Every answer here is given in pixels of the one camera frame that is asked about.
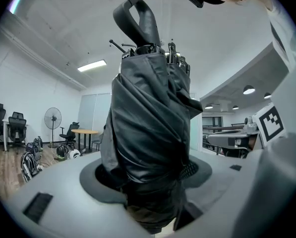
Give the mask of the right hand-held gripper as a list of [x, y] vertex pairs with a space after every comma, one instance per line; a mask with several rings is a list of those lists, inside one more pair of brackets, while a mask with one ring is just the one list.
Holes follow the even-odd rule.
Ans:
[[280, 115], [274, 104], [269, 103], [241, 124], [213, 127], [207, 141], [226, 157], [246, 158], [250, 152], [264, 149], [285, 135]]

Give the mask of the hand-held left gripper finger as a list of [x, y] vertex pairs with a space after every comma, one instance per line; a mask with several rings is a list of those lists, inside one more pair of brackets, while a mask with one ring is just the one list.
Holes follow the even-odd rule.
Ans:
[[179, 173], [179, 179], [184, 180], [196, 174], [199, 170], [199, 166], [194, 161], [189, 161], [189, 163], [183, 167]]

